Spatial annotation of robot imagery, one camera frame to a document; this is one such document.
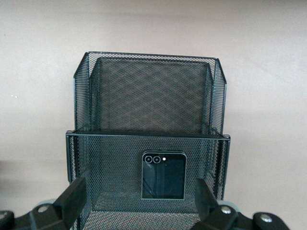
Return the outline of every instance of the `black smartphone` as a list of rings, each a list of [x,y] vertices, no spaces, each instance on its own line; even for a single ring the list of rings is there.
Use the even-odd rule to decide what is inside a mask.
[[[184,199],[186,166],[183,152],[144,152],[142,199]]]

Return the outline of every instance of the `phone camera lens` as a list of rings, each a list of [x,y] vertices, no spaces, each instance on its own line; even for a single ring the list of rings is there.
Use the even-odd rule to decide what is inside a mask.
[[[156,164],[158,164],[158,163],[160,163],[161,158],[160,158],[160,157],[155,156],[155,157],[153,158],[153,161],[154,161]]]
[[[153,162],[153,158],[151,156],[146,156],[145,157],[145,162],[146,163],[151,163],[151,162]]]

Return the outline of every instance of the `mesh side panel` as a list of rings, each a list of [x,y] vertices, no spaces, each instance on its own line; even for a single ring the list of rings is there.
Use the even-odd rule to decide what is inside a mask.
[[[86,221],[93,220],[91,224],[101,225],[101,229],[133,229],[135,225],[142,226],[139,229],[176,229],[181,214],[191,221],[188,225],[193,225],[197,221],[196,178],[206,179],[217,198],[222,198],[224,173],[219,171],[225,167],[219,167],[219,159],[220,154],[226,156],[227,148],[220,149],[220,143],[227,139],[85,135],[77,136],[76,141],[78,176],[86,177],[88,192],[81,229]],[[146,150],[185,152],[185,200],[141,200],[142,154]],[[154,219],[146,224],[143,217],[148,213],[153,213]],[[112,215],[122,219],[112,221]],[[126,222],[131,218],[133,223]],[[174,227],[164,228],[164,218]]]
[[[94,129],[207,134],[207,69],[205,62],[99,58],[91,75],[99,78],[91,87]]]
[[[215,58],[89,52],[75,74],[76,129],[222,134],[225,84]]]

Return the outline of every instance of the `white wall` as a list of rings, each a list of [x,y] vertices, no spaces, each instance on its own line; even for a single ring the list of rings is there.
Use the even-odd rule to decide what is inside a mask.
[[[306,24],[304,0],[0,1],[0,209],[68,185],[84,52],[192,55],[219,58],[228,81],[225,199],[306,229]]]

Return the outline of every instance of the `metal mesh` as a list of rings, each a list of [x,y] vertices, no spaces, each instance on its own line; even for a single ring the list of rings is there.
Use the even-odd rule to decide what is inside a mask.
[[[222,198],[228,138],[68,135],[75,136],[70,141],[78,146],[72,168],[78,177],[87,179],[81,229],[176,229],[183,220],[191,227],[198,220],[196,178],[206,179],[215,196]],[[141,200],[142,153],[146,150],[185,152],[185,200]]]
[[[89,52],[74,78],[77,130],[222,134],[218,59]]]

